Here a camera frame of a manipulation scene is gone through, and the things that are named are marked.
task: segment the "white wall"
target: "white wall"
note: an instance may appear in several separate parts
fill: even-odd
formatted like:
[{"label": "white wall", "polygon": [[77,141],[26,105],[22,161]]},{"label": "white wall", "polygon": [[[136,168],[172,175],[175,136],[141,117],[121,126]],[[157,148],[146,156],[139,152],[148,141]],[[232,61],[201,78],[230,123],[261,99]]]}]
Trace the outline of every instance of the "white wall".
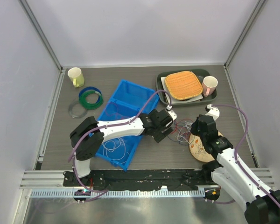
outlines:
[{"label": "white wall", "polygon": [[280,0],[269,0],[230,65],[261,166],[280,188]]},{"label": "white wall", "polygon": [[11,224],[58,71],[16,0],[0,0],[0,224]]},{"label": "white wall", "polygon": [[63,66],[224,63],[257,0],[28,0]]}]

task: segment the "wooden cutting board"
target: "wooden cutting board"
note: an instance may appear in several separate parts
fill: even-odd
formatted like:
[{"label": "wooden cutting board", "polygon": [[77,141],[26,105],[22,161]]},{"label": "wooden cutting board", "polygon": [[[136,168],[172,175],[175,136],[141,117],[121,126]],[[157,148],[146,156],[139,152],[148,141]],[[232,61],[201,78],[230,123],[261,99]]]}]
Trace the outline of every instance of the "wooden cutting board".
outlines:
[{"label": "wooden cutting board", "polygon": [[189,144],[190,152],[195,159],[201,162],[210,162],[214,160],[214,158],[205,151],[202,142],[200,140],[200,137],[191,134],[189,138],[189,142],[190,142]]}]

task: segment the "blue bin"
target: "blue bin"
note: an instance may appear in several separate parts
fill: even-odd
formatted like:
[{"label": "blue bin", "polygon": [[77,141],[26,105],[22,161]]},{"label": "blue bin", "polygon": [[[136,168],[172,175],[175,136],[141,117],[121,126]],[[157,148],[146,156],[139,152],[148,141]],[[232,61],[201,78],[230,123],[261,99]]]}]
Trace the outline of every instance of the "blue bin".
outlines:
[{"label": "blue bin", "polygon": [[[122,80],[98,120],[112,121],[135,116],[154,92],[152,89]],[[158,100],[159,96],[155,95],[143,113],[150,113],[156,108]],[[126,171],[141,139],[142,136],[126,136],[122,138],[124,143],[121,139],[104,142],[105,147],[109,150],[101,145],[96,156],[109,161],[115,167],[120,166]]]}]

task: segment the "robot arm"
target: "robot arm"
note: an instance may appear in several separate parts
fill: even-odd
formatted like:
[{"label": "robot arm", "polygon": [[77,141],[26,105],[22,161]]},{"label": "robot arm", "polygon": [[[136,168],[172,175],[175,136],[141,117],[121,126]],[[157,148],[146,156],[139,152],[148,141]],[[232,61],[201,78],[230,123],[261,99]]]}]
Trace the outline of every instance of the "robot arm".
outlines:
[{"label": "robot arm", "polygon": [[115,121],[96,121],[94,117],[86,118],[71,134],[71,145],[74,147],[78,140],[89,130],[98,127],[106,126],[94,131],[89,137],[86,137],[76,150],[75,167],[79,178],[85,177],[90,173],[90,160],[95,156],[100,145],[110,139],[125,137],[150,135],[156,142],[160,142],[173,129],[171,125],[176,120],[177,115],[171,108],[158,112],[152,110],[149,114],[142,113],[133,122],[128,125],[116,126],[116,124],[131,121],[134,117],[115,120]]},{"label": "robot arm", "polygon": [[[270,192],[279,203],[280,191],[273,191],[263,183],[239,156],[234,158],[233,145],[225,137],[218,135],[215,120],[219,117],[219,110],[208,105],[206,111],[207,114],[197,117],[191,129],[192,134],[200,137],[206,152],[215,159],[203,165],[204,178],[219,184],[234,198],[245,212],[249,224],[279,224],[280,209],[259,189],[259,186]],[[258,182],[258,185],[247,177],[237,161]]]}]

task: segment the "orange woven pad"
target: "orange woven pad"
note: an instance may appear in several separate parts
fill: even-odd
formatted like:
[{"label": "orange woven pad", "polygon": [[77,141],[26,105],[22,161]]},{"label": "orange woven pad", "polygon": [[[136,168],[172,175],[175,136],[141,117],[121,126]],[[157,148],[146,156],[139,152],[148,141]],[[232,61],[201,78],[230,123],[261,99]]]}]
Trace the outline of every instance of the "orange woven pad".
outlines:
[{"label": "orange woven pad", "polygon": [[170,95],[178,100],[190,99],[202,93],[197,76],[191,71],[170,74],[165,79]]}]

